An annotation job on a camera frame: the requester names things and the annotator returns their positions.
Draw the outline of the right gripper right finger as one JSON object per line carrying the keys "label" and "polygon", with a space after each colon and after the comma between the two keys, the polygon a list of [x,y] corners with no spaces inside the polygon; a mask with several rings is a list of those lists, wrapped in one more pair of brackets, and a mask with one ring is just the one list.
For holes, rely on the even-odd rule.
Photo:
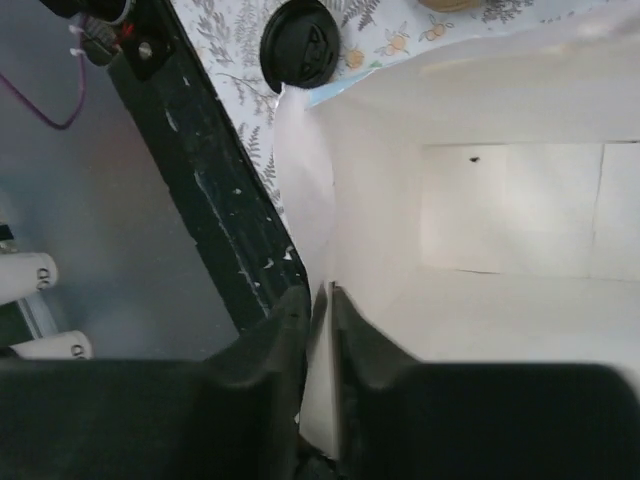
{"label": "right gripper right finger", "polygon": [[423,362],[332,290],[350,479],[635,479],[639,399],[595,363]]}

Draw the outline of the light blue paper bag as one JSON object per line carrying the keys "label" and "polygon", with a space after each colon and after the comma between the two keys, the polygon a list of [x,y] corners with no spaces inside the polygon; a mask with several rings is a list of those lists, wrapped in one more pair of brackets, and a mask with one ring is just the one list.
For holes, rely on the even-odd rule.
{"label": "light blue paper bag", "polygon": [[274,154],[314,305],[300,412],[339,458],[332,290],[423,362],[595,363],[639,399],[639,5],[284,88]]}

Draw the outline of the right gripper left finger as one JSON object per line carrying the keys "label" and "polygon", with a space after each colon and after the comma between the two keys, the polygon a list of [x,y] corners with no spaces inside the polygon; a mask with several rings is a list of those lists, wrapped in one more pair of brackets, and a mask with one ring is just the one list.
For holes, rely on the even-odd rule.
{"label": "right gripper left finger", "polygon": [[290,479],[308,292],[203,361],[1,363],[5,479]]}

